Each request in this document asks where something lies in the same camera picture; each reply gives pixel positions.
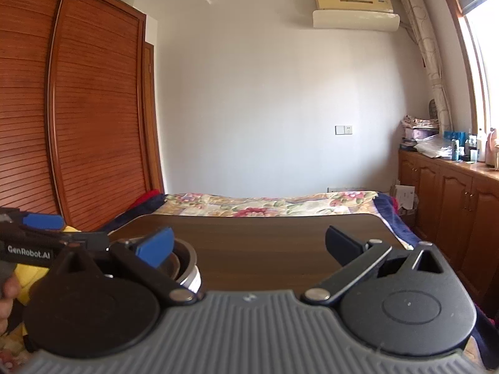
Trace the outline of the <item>person's left hand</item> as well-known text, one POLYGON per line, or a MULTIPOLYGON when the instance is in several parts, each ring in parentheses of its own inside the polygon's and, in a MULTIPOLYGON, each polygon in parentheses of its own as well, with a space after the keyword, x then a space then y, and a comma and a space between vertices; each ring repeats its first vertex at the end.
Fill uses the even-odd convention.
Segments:
POLYGON ((7 330, 8 319, 13 309, 13 301, 19 296, 21 286, 15 273, 12 273, 2 285, 0 300, 0 334, 7 330))

